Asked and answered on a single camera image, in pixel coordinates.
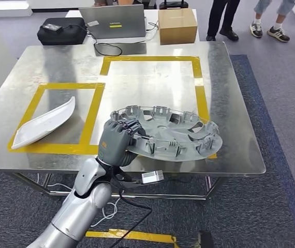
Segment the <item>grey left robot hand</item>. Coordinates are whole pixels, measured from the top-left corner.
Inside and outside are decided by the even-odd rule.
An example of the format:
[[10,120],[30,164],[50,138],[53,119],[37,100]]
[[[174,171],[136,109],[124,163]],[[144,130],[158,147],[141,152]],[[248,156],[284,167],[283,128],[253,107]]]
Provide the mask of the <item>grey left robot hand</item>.
[[146,136],[137,119],[112,120],[105,123],[98,146],[98,160],[109,166],[124,167],[137,157],[127,151],[135,133]]

